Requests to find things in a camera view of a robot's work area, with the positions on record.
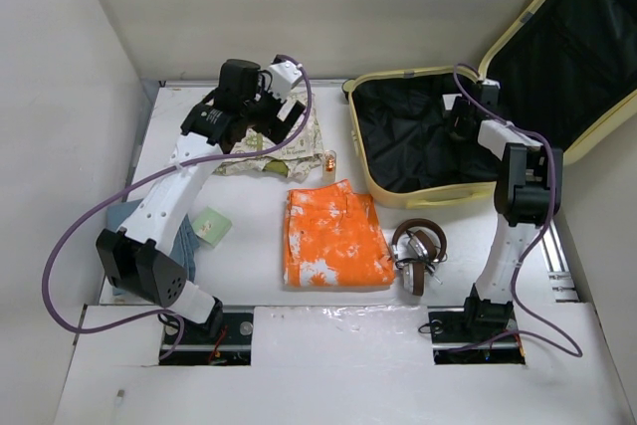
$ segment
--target suitcase handle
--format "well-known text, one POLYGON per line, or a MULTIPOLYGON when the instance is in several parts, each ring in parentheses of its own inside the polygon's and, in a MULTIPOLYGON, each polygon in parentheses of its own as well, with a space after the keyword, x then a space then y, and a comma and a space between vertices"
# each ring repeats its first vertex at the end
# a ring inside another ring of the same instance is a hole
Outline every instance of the suitcase handle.
POLYGON ((441 201, 429 201, 426 199, 412 199, 407 201, 407 209, 431 208, 436 206, 452 206, 455 204, 466 203, 480 198, 487 198, 493 194, 493 191, 476 191, 468 196, 460 196, 453 199, 443 199, 441 201))

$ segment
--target blue cloth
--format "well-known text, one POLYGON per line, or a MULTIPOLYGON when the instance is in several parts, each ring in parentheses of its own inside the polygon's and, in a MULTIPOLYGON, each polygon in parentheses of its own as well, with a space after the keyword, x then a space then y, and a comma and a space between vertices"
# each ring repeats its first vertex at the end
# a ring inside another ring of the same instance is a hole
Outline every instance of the blue cloth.
MULTIPOLYGON (((113 204, 106 210, 106 228, 116 232, 117 228, 123 223, 124 219, 132 214, 137 208, 137 205, 141 200, 130 201, 129 203, 117 203, 113 204)), ((186 269, 186 278, 188 281, 195 280, 195 251, 199 248, 199 241, 195 235, 195 231, 190 225, 188 216, 183 219, 175 242, 170 252, 170 258, 180 266, 186 269)), ((123 294, 123 291, 118 288, 112 288, 114 296, 123 294)))

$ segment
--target headphones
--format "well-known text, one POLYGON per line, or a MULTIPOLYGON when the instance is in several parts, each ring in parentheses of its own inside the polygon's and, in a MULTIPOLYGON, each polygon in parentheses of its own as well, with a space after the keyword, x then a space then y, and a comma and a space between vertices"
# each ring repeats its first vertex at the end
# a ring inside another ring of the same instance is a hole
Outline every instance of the headphones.
POLYGON ((394 232, 391 238, 391 252, 394 264, 402 272, 403 287, 414 296, 422 296, 425 292, 425 271, 430 275, 436 272, 436 264, 447 260, 447 237, 440 226, 428 219, 410 219, 405 221, 394 232), (434 233, 440 246, 422 229, 434 233), (398 241, 407 234, 407 245, 415 254, 415 258, 398 259, 398 241))

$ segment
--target green card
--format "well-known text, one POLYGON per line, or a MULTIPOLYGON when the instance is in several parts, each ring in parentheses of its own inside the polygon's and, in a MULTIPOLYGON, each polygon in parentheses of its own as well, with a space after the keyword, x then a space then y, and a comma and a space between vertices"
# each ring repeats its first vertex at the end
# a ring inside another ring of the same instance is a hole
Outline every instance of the green card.
POLYGON ((232 222, 228 218, 210 208, 204 209, 192 222, 195 234, 213 248, 230 231, 231 226, 232 222))

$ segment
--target white table surface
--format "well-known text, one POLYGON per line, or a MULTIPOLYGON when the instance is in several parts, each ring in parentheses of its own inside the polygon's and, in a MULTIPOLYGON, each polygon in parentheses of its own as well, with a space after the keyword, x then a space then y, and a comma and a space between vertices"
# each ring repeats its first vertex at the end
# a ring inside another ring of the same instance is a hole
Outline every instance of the white table surface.
MULTIPOLYGON (((163 88, 155 103, 143 149, 134 175, 137 181, 162 168, 170 156, 179 126, 190 109, 211 88, 163 88)), ((340 83, 314 86, 323 146, 338 155, 337 179, 347 178, 357 192, 366 192, 362 166, 351 140, 349 106, 340 83)), ((194 219, 206 207, 231 219, 233 226, 214 249, 205 243, 195 253, 195 283, 229 306, 349 306, 349 305, 461 305, 484 268, 496 230, 493 200, 420 211, 376 206, 387 238, 402 221, 426 217, 442 226, 449 241, 449 260, 441 266, 443 284, 428 279, 423 298, 408 295, 397 278, 390 288, 373 291, 307 291, 286 288, 283 283, 283 216, 287 191, 320 187, 320 168, 303 183, 269 173, 212 176, 190 210, 194 219)), ((150 185, 133 192, 141 198, 150 185)), ((546 262, 540 248, 527 259, 521 272, 520 294, 531 304, 554 301, 546 262)), ((145 304, 124 295, 114 298, 105 283, 101 304, 145 304)))
MULTIPOLYGON (((161 90, 137 179, 163 165, 184 115, 207 92, 161 90)), ((324 146, 338 153, 338 178, 365 191, 339 85, 322 85, 315 93, 324 146)), ((213 177, 190 212, 210 206, 233 221, 215 250, 204 246, 197 252, 196 282, 227 305, 277 306, 255 309, 251 366, 156 366, 161 326, 155 318, 83 335, 55 424, 634 423, 594 309, 554 301, 540 251, 523 268, 521 297, 571 333, 584 357, 523 338, 524 366, 434 365, 430 339, 416 327, 426 321, 426 305, 461 304, 484 267, 495 231, 491 201, 420 212, 377 208, 387 234, 421 215, 447 232, 443 285, 430 281, 422 300, 403 294, 398 282, 375 292, 286 290, 281 264, 286 191, 318 186, 318 176, 315 171, 303 184, 272 175, 213 177), (253 248, 244 247, 246 237, 253 248), (119 390, 124 398, 114 407, 119 390)), ((121 301, 130 304, 130 298, 121 301)), ((102 303, 113 304, 108 285, 102 303)), ((89 307, 84 325, 146 310, 89 307)), ((521 328, 563 343, 521 311, 516 314, 521 328)))
MULTIPOLYGON (((90 307, 85 325, 147 309, 90 307)), ((434 365, 425 307, 296 307, 255 309, 251 366, 156 366, 146 318, 80 337, 55 425, 634 423, 592 306, 536 309, 583 358, 523 339, 527 365, 434 365)))

